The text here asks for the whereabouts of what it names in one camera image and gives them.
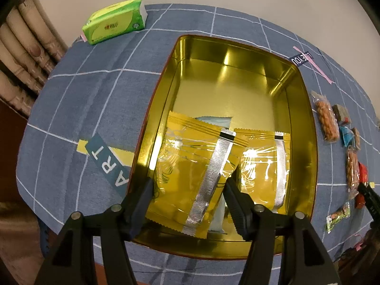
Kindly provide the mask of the blue grey snack packet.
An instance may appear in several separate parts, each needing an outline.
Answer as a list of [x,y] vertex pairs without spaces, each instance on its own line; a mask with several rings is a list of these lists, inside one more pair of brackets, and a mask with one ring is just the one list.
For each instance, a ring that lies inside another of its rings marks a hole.
[[[231,124],[231,117],[217,117],[217,116],[199,116],[196,118],[199,121],[203,121],[212,125],[217,125],[223,129],[229,129]],[[216,168],[219,170],[219,173],[222,169],[222,155],[218,152],[216,155],[216,160],[212,161],[212,164],[216,164]],[[209,226],[209,232],[222,233],[225,234],[223,230],[223,219],[225,214],[225,200],[223,195],[221,195],[218,206],[215,209],[213,220]]]

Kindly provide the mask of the green tissue pack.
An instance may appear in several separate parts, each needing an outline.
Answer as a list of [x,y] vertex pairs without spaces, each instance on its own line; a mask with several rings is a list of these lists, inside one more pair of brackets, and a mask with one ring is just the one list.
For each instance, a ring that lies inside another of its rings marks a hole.
[[82,37],[95,45],[125,33],[143,30],[146,19],[143,0],[122,1],[91,14],[82,27]]

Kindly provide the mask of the small green snack packet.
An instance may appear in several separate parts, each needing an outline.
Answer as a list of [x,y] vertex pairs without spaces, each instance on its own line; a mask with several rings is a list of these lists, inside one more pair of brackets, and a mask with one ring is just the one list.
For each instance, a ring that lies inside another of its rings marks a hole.
[[332,229],[343,219],[350,217],[350,203],[346,202],[337,211],[327,215],[326,217],[326,230],[331,233]]

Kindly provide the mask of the grey sesame block packet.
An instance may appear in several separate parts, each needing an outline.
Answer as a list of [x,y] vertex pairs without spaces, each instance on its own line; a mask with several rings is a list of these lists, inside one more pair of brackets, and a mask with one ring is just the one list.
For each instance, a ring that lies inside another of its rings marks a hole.
[[336,116],[336,120],[339,126],[351,124],[350,115],[345,106],[340,105],[340,104],[335,104],[332,106],[332,110]]

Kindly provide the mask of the yellow snack bag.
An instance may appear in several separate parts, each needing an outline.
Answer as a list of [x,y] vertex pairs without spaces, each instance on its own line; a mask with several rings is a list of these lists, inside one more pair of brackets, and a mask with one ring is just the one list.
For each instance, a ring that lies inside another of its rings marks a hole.
[[[170,112],[146,217],[185,235],[206,238],[227,178],[246,147],[247,140],[235,131]],[[212,164],[218,152],[220,173]]]
[[284,214],[290,172],[290,134],[279,131],[235,129],[247,140],[238,167],[240,190],[256,204]]

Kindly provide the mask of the red gold toffee tin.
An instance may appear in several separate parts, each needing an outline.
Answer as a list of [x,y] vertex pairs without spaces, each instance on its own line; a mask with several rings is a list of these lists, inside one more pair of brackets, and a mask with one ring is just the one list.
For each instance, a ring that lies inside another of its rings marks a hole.
[[312,215],[318,148],[300,71],[265,50],[180,36],[148,106],[131,190],[153,180],[136,236],[151,249],[199,259],[245,259],[222,191],[228,178],[256,204]]

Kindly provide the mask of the red snack packet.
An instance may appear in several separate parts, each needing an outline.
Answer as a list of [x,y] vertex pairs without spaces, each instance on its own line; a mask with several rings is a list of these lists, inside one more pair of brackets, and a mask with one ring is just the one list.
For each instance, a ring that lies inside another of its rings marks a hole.
[[[364,186],[368,185],[368,169],[367,167],[359,162],[359,183]],[[365,206],[365,197],[364,195],[358,193],[355,197],[355,208],[362,209]]]

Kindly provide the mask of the brown cake pink packet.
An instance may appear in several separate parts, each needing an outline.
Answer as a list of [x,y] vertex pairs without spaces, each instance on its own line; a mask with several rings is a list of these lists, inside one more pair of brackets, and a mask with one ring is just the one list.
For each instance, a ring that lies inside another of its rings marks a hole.
[[356,127],[353,127],[351,129],[351,131],[353,132],[354,134],[354,148],[357,150],[357,151],[360,151],[361,150],[361,137],[360,137],[360,133],[358,131],[358,129]]

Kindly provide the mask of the dark wooden cabinet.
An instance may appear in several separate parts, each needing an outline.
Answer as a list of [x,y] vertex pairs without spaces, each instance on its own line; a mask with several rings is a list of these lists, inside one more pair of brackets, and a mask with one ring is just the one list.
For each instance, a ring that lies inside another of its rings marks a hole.
[[17,156],[26,128],[26,119],[4,102],[1,102],[0,116],[0,197],[1,202],[17,202],[22,200],[16,181]]

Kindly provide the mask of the beige patterned curtain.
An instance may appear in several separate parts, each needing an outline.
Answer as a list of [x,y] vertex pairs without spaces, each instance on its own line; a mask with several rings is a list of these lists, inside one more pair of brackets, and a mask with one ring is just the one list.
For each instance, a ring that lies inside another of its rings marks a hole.
[[30,116],[48,76],[66,48],[34,0],[17,0],[1,21],[1,101]]

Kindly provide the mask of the blue checked tablecloth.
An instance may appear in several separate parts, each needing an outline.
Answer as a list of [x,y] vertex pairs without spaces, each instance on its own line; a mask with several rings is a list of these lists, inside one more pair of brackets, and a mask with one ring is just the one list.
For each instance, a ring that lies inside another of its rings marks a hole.
[[[32,107],[17,162],[19,193],[35,214],[58,233],[70,214],[97,214],[122,196],[93,160],[77,151],[79,140],[98,132],[111,147],[134,152],[154,87],[181,34],[226,37],[293,57],[293,46],[309,52],[334,81],[329,85],[310,63],[300,66],[308,91],[343,104],[361,135],[358,158],[379,194],[379,131],[374,107],[359,83],[312,43],[270,21],[215,6],[147,5],[146,29],[92,46],[79,37],[56,65]],[[370,229],[366,208],[351,208],[330,234],[326,217],[346,202],[345,155],[341,143],[318,135],[318,186],[312,225],[334,260]],[[245,261],[203,261],[126,245],[131,266],[147,284],[238,284]]]

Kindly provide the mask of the clear bag orange snacks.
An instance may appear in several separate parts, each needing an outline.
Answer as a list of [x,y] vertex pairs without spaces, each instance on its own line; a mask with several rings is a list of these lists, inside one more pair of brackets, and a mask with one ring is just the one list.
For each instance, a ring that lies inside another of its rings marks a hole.
[[311,91],[312,100],[316,109],[324,140],[336,142],[339,140],[339,127],[335,114],[328,99],[315,91]]

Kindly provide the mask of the clear bag twisted snacks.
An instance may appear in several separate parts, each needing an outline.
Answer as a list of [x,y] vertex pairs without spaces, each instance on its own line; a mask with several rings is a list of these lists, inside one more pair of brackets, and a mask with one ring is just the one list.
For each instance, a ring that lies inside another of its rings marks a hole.
[[356,150],[353,147],[347,149],[346,177],[348,199],[352,200],[357,196],[359,186],[359,161]]

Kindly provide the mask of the blue candy wrapper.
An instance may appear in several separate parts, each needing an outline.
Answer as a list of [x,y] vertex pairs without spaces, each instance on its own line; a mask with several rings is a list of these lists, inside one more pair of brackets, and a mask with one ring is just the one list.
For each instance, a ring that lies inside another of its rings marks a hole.
[[346,126],[339,127],[341,137],[343,139],[343,145],[349,147],[354,144],[354,132]]

